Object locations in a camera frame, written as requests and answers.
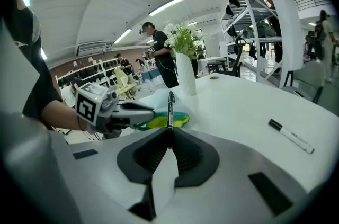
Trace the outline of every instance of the black bag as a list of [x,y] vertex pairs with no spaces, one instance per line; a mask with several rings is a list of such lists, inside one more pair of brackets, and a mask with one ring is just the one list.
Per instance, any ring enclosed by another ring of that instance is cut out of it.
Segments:
[[314,50],[317,58],[319,60],[324,59],[324,46],[323,41],[326,38],[326,34],[321,22],[317,22],[316,27],[314,28],[315,34],[315,42],[314,42]]

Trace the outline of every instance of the black chair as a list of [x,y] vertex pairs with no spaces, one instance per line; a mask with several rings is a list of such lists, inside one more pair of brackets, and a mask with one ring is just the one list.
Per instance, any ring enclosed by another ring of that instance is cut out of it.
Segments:
[[209,68],[210,73],[212,72],[220,73],[219,66],[222,66],[222,69],[224,71],[226,70],[225,64],[223,62],[212,61],[212,62],[208,62],[207,66]]
[[[245,43],[238,43],[239,40],[243,40]],[[225,75],[229,75],[229,76],[234,76],[234,77],[240,77],[240,68],[242,63],[240,62],[240,58],[242,56],[242,52],[243,52],[243,46],[247,44],[246,40],[241,38],[241,35],[237,36],[235,39],[235,45],[238,49],[238,54],[237,54],[237,58],[235,60],[235,62],[233,63],[233,68],[232,70],[225,70],[225,71],[221,71],[221,74],[225,74]]]

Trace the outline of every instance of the person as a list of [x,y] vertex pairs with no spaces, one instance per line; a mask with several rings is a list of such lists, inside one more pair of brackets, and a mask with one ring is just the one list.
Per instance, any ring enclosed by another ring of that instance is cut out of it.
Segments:
[[122,66],[123,72],[126,73],[126,75],[128,75],[128,76],[131,75],[132,72],[133,72],[131,63],[126,58],[123,58],[120,53],[118,53],[115,57],[120,62],[120,65]]
[[[135,80],[133,78],[133,66],[131,63],[126,58],[123,58],[120,53],[118,53],[115,57],[119,60],[123,72],[128,76],[129,83],[134,84]],[[135,89],[131,89],[130,91],[133,95],[136,93]]]
[[178,86],[178,80],[174,71],[174,62],[171,56],[171,48],[165,44],[168,39],[163,31],[156,30],[151,22],[142,25],[142,33],[148,37],[153,36],[153,52],[151,55],[155,57],[155,63],[159,72],[168,88]]
[[139,58],[136,59],[136,63],[139,62],[140,67],[139,70],[143,70],[144,66],[145,66],[145,62]]
[[27,102],[23,114],[51,127],[69,130],[91,129],[76,111],[62,103],[53,86],[50,72],[41,57],[40,24],[35,14],[23,0],[8,0],[4,20],[17,47],[40,74]]
[[[274,2],[273,0],[267,0],[270,3],[270,9],[274,10]],[[279,20],[276,17],[270,17],[268,19],[268,22],[271,27],[274,28],[276,31],[276,36],[281,37],[281,29],[280,29],[280,23]],[[282,59],[282,43],[281,42],[275,42],[274,43],[274,53],[275,53],[275,62],[279,63]],[[281,68],[277,68],[275,72],[273,73],[274,75],[279,74]]]
[[61,98],[63,98],[67,106],[69,107],[75,106],[76,98],[73,93],[73,89],[71,85],[69,84],[63,85],[63,88],[61,89]]
[[324,57],[322,59],[322,63],[325,69],[325,81],[332,82],[331,79],[331,60],[332,60],[332,51],[333,51],[333,44],[336,43],[336,40],[333,35],[333,28],[331,23],[328,20],[328,16],[326,11],[320,11],[320,22],[323,26],[324,31],[324,40],[322,41],[322,45],[324,48]]

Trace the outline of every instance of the black marker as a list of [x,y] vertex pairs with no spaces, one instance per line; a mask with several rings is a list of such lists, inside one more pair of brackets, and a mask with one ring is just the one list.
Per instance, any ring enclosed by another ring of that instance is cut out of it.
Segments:
[[283,127],[277,121],[271,119],[269,121],[269,126],[273,127],[275,130],[279,131],[279,133],[286,136],[289,140],[291,140],[294,144],[298,145],[302,150],[304,150],[308,154],[312,154],[314,152],[314,148],[309,143],[298,137],[295,133]]

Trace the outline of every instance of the desk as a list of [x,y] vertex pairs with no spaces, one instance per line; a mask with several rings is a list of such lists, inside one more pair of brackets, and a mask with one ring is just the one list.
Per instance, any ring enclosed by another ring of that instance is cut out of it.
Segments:
[[[189,129],[254,148],[307,192],[328,179],[338,156],[337,116],[293,94],[241,78],[214,73],[197,79],[196,85],[197,94],[190,97],[180,86],[171,89],[189,110]],[[271,118],[309,142],[315,152],[305,153],[271,128]]]
[[141,76],[144,80],[150,80],[154,79],[155,77],[159,76],[160,72],[158,68],[153,68],[150,70],[142,71]]
[[208,57],[198,60],[198,71],[203,71],[205,74],[208,74],[206,66],[208,62],[214,62],[218,59],[224,59],[224,57]]

